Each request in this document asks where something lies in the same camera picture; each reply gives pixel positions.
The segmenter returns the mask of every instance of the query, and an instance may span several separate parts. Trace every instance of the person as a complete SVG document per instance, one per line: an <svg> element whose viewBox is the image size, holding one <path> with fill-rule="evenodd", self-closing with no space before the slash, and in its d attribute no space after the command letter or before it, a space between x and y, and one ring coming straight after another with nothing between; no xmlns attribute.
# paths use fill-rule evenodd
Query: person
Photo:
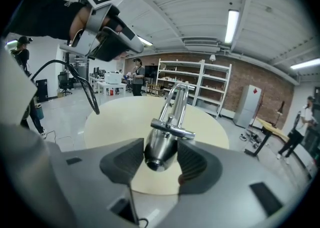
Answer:
<svg viewBox="0 0 320 228"><path fill-rule="evenodd" d="M288 142L278 152L276 156L277 159L280 159L282 157L282 154L286 150L288 150L284 159L285 159L285 162L289 164L289 156L297 147L297 145L303 141L307 128L313 125L313 113L312 113L313 101L314 101L314 98L312 96L309 96L307 98L307 105L303 106L303 108L301 109L298 122L296 126L293 128L293 130L290 132L290 134L288 135L289 137Z"/></svg>
<svg viewBox="0 0 320 228"><path fill-rule="evenodd" d="M18 62L27 76L31 75L27 69L27 61L29 60L29 50L27 49L27 45L29 43L30 40L27 37L22 36L18 39L16 50L11 51L11 54L14 56L15 60ZM43 139L45 139L47 137L47 131L41 126L33 99L30 101L29 107L26 111L29 112L30 118L38 133ZM22 119L20 124L21 126L29 129L27 119Z"/></svg>
<svg viewBox="0 0 320 228"><path fill-rule="evenodd" d="M139 58L134 60L135 67L130 77L132 78L132 93L133 96L142 96L141 88L144 83L145 68L142 66L142 61Z"/></svg>

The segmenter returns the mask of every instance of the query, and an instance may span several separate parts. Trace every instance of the person's hand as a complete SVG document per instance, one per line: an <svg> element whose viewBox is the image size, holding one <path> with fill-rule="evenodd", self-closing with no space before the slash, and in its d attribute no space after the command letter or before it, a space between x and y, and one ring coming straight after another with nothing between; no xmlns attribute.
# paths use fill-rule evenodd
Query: person's hand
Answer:
<svg viewBox="0 0 320 228"><path fill-rule="evenodd" d="M69 36L70 36L71 40L73 40L75 38L76 33L79 30L83 29L86 26L88 19L89 19L89 16L90 16L90 11L91 10L89 7L83 7L80 9L80 11L75 16L75 18L71 24L70 30L69 30ZM102 22L102 27L105 27L109 21L110 21L110 18L108 16L105 17L105 19ZM122 27L120 25L118 25L116 27L115 31L121 32Z"/></svg>

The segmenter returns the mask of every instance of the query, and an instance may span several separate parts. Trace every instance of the concrete floor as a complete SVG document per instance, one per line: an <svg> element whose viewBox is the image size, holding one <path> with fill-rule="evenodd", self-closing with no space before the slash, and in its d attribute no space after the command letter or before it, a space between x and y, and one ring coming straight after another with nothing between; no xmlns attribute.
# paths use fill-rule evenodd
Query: concrete floor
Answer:
<svg viewBox="0 0 320 228"><path fill-rule="evenodd" d="M44 119L41 120L41 124L49 132L46 140L56 141L62 151L86 148L84 128L92 108L82 89L74 89L72 92L72 95L42 103ZM98 95L96 97L98 103L103 104L122 96L100 94L99 98ZM230 150L243 152L244 149L249 149L255 151L250 142L240 140L240 134L245 132L243 128L235 126L232 120L226 118L219 118L218 122L228 134ZM31 129L36 130L30 118L28 118L28 123ZM264 137L261 131L255 129L253 131L261 138ZM287 165L283 159L277 160L277 151L281 149L283 143L274 136L270 137L268 143L258 154L259 160L257 161L260 161L284 182L291 184L297 192L303 190L309 183L309 179L300 162L293 154L290 156L290 165ZM149 219L148 227L155 227L178 201L177 196L154 196L137 192L133 192L133 197L139 217Z"/></svg>

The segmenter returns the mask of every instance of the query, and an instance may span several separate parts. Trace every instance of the office chair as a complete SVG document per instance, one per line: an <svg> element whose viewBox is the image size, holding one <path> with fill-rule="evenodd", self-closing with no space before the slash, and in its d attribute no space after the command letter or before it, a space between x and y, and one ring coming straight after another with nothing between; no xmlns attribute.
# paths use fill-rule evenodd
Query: office chair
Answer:
<svg viewBox="0 0 320 228"><path fill-rule="evenodd" d="M60 75L58 75L59 80L59 88L62 89L62 94L67 96L67 93L72 94L72 92L68 91L68 89L71 88L71 85L68 80L68 76L66 72L60 72Z"/></svg>

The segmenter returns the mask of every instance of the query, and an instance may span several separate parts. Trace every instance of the white shelf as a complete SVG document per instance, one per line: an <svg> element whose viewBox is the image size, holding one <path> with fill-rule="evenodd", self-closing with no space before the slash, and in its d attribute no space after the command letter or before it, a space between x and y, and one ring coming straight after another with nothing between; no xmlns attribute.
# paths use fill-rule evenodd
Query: white shelf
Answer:
<svg viewBox="0 0 320 228"><path fill-rule="evenodd" d="M226 82L227 80L225 78L219 78L219 77L215 77L215 76L210 76L210 75L202 75L203 78L207 78L207 79L211 79L211 80L215 80L215 81L219 81L219 82Z"/></svg>
<svg viewBox="0 0 320 228"><path fill-rule="evenodd" d="M198 73L191 73L191 72L186 72L186 71L175 71L175 70L159 70L160 72L165 72L165 73L172 73L172 74L181 74L181 75L186 75L186 76L193 76L193 77L198 77Z"/></svg>
<svg viewBox="0 0 320 228"><path fill-rule="evenodd" d="M222 93L222 94L225 93L224 91L221 91L221 90L218 90L215 88L206 87L206 86L200 86L200 88L208 89L208 90L215 91L215 92Z"/></svg>
<svg viewBox="0 0 320 228"><path fill-rule="evenodd" d="M208 64L208 63L204 64L204 68L209 70L218 70L218 71L225 71L225 72L227 72L230 69L230 67L216 65L216 64Z"/></svg>
<svg viewBox="0 0 320 228"><path fill-rule="evenodd" d="M199 107L199 106L196 106L198 109L201 109L202 111L204 112L207 112L208 114L211 114L211 115L214 115L214 116L217 116L217 112L216 111L213 111L213 110L209 110L209 109L205 109L205 108L202 108L202 107Z"/></svg>
<svg viewBox="0 0 320 228"><path fill-rule="evenodd" d="M210 98L207 98L207 97L204 97L204 96L198 96L197 98L198 98L199 100L203 100L203 101L206 101L206 102L212 102L212 103L218 104L218 105L221 104L220 101L213 100L213 99L210 99Z"/></svg>
<svg viewBox="0 0 320 228"><path fill-rule="evenodd" d="M183 67L201 67L201 62L179 62L179 61L162 61L160 64L169 66L183 66Z"/></svg>
<svg viewBox="0 0 320 228"><path fill-rule="evenodd" d="M185 83L185 82L180 82L180 81L170 81L170 80L167 80L167 79L164 79L164 78L158 78L158 80L160 81L167 81L167 82L171 82L171 83L179 83L179 84L184 84L184 85L190 85L190 86L194 86L194 87L197 87L197 85L195 84L191 84L191 83Z"/></svg>

